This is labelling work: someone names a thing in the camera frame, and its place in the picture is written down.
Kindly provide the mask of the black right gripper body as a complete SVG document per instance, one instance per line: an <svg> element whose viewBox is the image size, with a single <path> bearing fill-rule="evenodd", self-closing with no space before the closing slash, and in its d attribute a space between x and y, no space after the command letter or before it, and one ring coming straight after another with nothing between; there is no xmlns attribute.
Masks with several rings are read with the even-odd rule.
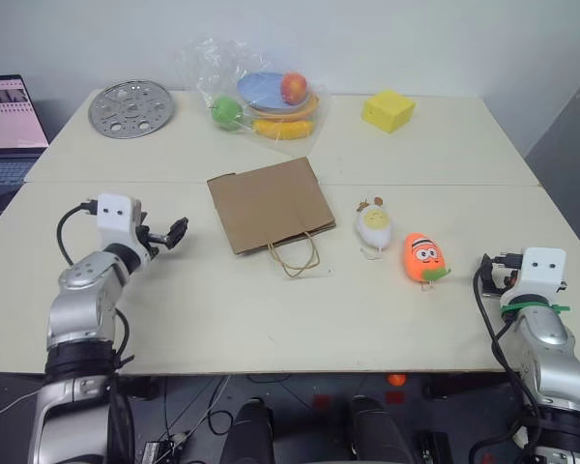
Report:
<svg viewBox="0 0 580 464"><path fill-rule="evenodd" d="M502 296L516 279L516 271L503 265L487 263L482 265L482 295Z"/></svg>

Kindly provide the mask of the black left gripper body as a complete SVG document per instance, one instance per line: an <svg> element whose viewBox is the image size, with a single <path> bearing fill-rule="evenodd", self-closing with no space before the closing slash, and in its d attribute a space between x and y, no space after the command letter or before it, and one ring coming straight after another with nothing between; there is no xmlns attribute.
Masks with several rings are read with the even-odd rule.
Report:
<svg viewBox="0 0 580 464"><path fill-rule="evenodd" d="M147 212L141 212L139 223L135 226L135 234L138 242L145 248L148 254L148 259L152 261L160 253L160 247L168 249L167 236L157 234L151 231L150 227L145 223L148 216Z"/></svg>

